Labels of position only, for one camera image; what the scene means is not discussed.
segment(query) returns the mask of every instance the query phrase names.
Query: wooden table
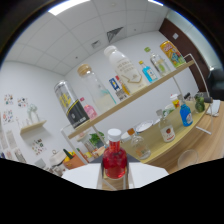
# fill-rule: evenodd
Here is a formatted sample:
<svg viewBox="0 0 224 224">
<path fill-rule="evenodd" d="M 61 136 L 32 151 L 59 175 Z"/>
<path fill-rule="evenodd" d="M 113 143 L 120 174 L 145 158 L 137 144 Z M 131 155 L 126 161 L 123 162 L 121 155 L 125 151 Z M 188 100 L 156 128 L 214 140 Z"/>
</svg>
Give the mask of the wooden table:
<svg viewBox="0 0 224 224">
<path fill-rule="evenodd" d="M 204 115 L 198 126 L 210 131 L 211 117 Z M 221 101 L 219 108 L 219 116 L 213 117 L 212 135 L 209 135 L 197 128 L 194 128 L 184 140 L 179 142 L 174 148 L 167 152 L 164 156 L 153 162 L 148 162 L 152 166 L 161 167 L 167 170 L 169 174 L 178 171 L 177 161 L 180 155 L 188 150 L 194 149 L 198 152 L 198 163 L 208 162 L 223 158 L 224 155 L 224 102 Z M 118 190 L 122 190 L 122 181 L 110 182 Z M 103 185 L 103 190 L 111 190 Z"/>
</svg>

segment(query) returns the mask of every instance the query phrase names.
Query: ceiling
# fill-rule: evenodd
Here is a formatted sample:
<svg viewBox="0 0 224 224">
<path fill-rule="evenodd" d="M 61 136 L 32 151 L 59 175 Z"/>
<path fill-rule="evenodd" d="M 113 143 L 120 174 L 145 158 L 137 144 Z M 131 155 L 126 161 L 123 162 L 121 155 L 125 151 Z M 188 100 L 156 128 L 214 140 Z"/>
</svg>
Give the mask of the ceiling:
<svg viewBox="0 0 224 224">
<path fill-rule="evenodd" d="M 167 13 L 147 0 L 91 0 L 57 16 L 47 12 L 22 33 L 5 61 L 66 75 L 118 40 L 159 30 Z"/>
</svg>

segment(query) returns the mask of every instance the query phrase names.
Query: wooden shelf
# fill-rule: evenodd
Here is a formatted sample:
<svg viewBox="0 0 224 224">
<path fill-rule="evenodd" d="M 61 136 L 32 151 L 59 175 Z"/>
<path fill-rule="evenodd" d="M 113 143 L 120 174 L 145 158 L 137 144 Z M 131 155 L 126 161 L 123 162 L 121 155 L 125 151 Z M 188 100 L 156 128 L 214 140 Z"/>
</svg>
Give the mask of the wooden shelf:
<svg viewBox="0 0 224 224">
<path fill-rule="evenodd" d="M 31 131 L 31 130 L 36 129 L 38 127 L 41 127 L 41 126 L 44 125 L 44 123 L 46 123 L 46 120 L 45 121 L 38 122 L 36 124 L 28 125 L 28 126 L 26 126 L 24 128 L 21 128 L 20 129 L 20 134 L 23 134 L 25 132 Z"/>
<path fill-rule="evenodd" d="M 184 138 L 187 138 L 187 135 L 192 130 L 194 130 L 194 128 L 197 126 L 197 124 L 199 123 L 199 121 L 202 119 L 207 109 L 209 108 L 209 104 L 205 103 L 205 107 L 206 107 L 205 111 L 202 113 L 196 113 L 195 103 L 186 101 L 186 104 L 190 107 L 192 112 L 193 123 L 190 126 L 188 127 L 183 126 L 183 123 L 180 117 L 180 108 L 175 109 L 172 113 L 170 113 L 167 116 L 167 118 L 171 121 L 174 128 L 174 132 L 175 132 L 175 139 L 172 142 L 166 143 L 163 141 L 162 135 L 158 127 L 158 123 L 140 134 L 140 136 L 142 136 L 145 139 L 146 144 L 148 145 L 151 151 L 151 156 L 149 158 L 140 160 L 142 163 L 153 162 L 154 160 L 158 159 L 159 157 L 169 152 Z M 123 147 L 127 153 L 129 153 L 130 155 L 136 158 L 132 150 L 130 140 L 122 143 L 121 147 Z"/>
<path fill-rule="evenodd" d="M 103 113 L 102 115 L 99 115 L 97 118 L 95 118 L 94 120 L 88 122 L 88 123 L 84 123 L 82 126 L 76 128 L 76 130 L 71 133 L 68 138 L 72 139 L 74 138 L 76 135 L 80 134 L 81 132 L 85 131 L 86 129 L 90 128 L 91 126 L 97 124 L 98 122 L 102 121 L 103 119 L 105 119 L 106 117 L 110 116 L 111 114 L 115 113 L 116 111 L 120 110 L 121 108 L 125 107 L 126 105 L 128 105 L 129 103 L 133 102 L 134 100 L 138 99 L 139 97 L 143 96 L 144 94 L 146 94 L 147 92 L 149 92 L 150 90 L 154 89 L 155 87 L 161 85 L 162 83 L 164 83 L 165 81 L 167 81 L 168 79 L 172 78 L 173 76 L 177 75 L 178 73 L 180 73 L 181 71 L 183 71 L 184 69 L 188 68 L 189 66 L 193 65 L 194 61 L 189 61 L 186 64 L 181 65 L 180 67 L 178 67 L 176 70 L 174 70 L 173 72 L 169 73 L 168 75 L 166 75 L 165 77 L 160 78 L 159 80 L 157 80 L 156 82 L 150 84 L 149 86 L 139 90 L 138 92 L 136 92 L 135 94 L 133 94 L 132 96 L 128 97 L 126 100 L 120 102 L 119 104 L 117 104 L 116 106 L 114 106 L 113 108 L 111 108 L 110 110 L 106 111 L 105 113 Z"/>
</svg>

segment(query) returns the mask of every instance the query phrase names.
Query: red liquid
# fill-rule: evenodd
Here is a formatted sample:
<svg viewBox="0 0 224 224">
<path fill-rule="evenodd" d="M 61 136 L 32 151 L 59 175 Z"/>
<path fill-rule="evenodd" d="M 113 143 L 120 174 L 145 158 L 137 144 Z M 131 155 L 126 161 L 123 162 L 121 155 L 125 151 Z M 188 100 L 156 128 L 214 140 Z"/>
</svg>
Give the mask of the red liquid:
<svg viewBox="0 0 224 224">
<path fill-rule="evenodd" d="M 127 165 L 126 151 L 120 147 L 120 142 L 111 142 L 103 154 L 103 165 L 106 175 L 111 179 L 119 179 L 125 174 Z"/>
</svg>

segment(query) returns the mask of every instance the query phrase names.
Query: white wall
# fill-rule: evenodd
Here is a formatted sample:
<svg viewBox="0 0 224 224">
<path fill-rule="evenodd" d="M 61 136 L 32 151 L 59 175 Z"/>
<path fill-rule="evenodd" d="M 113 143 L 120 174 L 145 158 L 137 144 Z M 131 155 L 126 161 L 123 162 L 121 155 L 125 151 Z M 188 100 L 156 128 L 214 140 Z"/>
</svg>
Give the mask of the white wall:
<svg viewBox="0 0 224 224">
<path fill-rule="evenodd" d="M 146 53 L 144 51 L 144 48 L 150 47 L 152 51 L 163 56 L 169 64 L 171 70 L 173 71 L 175 70 L 175 68 L 173 67 L 171 62 L 168 61 L 166 55 L 159 47 L 160 44 L 166 40 L 166 37 L 164 37 L 159 31 L 155 31 L 135 35 L 118 41 L 113 45 L 115 45 L 122 53 L 128 56 L 140 72 L 141 66 L 138 64 L 138 62 L 140 60 L 143 60 L 145 64 L 151 66 L 154 72 L 158 75 L 149 60 L 149 53 Z M 115 95 L 115 92 L 109 83 L 109 79 L 115 77 L 115 72 L 109 64 L 106 56 L 104 56 L 103 51 L 104 50 L 98 51 L 97 53 L 93 54 L 85 61 L 83 61 L 81 64 L 87 63 L 92 67 L 93 71 L 104 83 L 105 87 L 110 91 L 116 102 L 119 103 L 119 99 Z M 78 67 L 79 66 L 69 72 L 66 75 L 66 79 L 71 83 L 76 95 L 79 98 L 81 98 L 82 96 L 85 97 L 86 101 L 90 105 L 93 105 L 97 110 L 92 101 L 91 95 L 88 93 L 87 89 L 82 83 L 81 78 L 77 73 Z M 179 73 L 176 76 L 176 80 L 180 85 L 184 95 L 187 92 L 190 92 L 192 95 L 194 95 L 198 91 L 197 84 L 193 78 L 191 71 L 188 68 Z M 151 119 L 155 121 L 158 118 L 156 115 L 156 110 L 165 108 L 166 105 L 171 103 L 169 97 L 172 93 L 179 93 L 179 91 L 173 79 L 170 79 L 162 85 L 156 87 L 152 91 L 148 92 L 140 99 L 137 99 L 136 101 L 127 105 L 125 108 L 122 108 L 103 121 L 99 122 L 98 124 L 96 124 L 96 128 L 107 135 L 107 130 L 110 128 L 119 128 L 120 130 L 122 130 L 122 132 L 125 132 L 133 125 L 144 120 Z"/>
<path fill-rule="evenodd" d="M 34 165 L 34 163 L 42 158 L 50 167 L 49 158 L 52 150 L 61 151 L 63 148 L 70 150 L 68 143 L 62 136 L 60 129 L 69 124 L 54 92 L 54 86 L 63 79 L 63 76 L 56 73 L 40 69 L 38 67 L 16 62 L 5 62 L 0 71 L 0 111 L 12 109 L 14 122 L 3 124 L 1 129 L 6 133 L 12 130 L 18 148 L 22 152 L 26 162 Z M 13 94 L 14 104 L 4 105 L 3 97 L 5 94 Z M 38 115 L 46 119 L 47 122 L 43 127 L 37 128 L 30 132 L 20 135 L 20 130 L 15 117 L 19 120 L 27 118 L 25 108 L 19 108 L 16 104 L 17 98 L 27 97 L 28 103 L 33 103 L 38 107 Z M 36 155 L 31 149 L 34 140 L 42 139 L 47 150 Z M 15 149 L 5 149 L 10 151 L 13 159 L 18 161 Z"/>
<path fill-rule="evenodd" d="M 208 67 L 213 66 L 214 68 L 222 68 L 222 64 L 212 46 L 196 27 L 173 10 L 169 11 L 167 19 L 169 19 L 189 37 L 201 53 L 202 57 L 204 57 Z"/>
</svg>

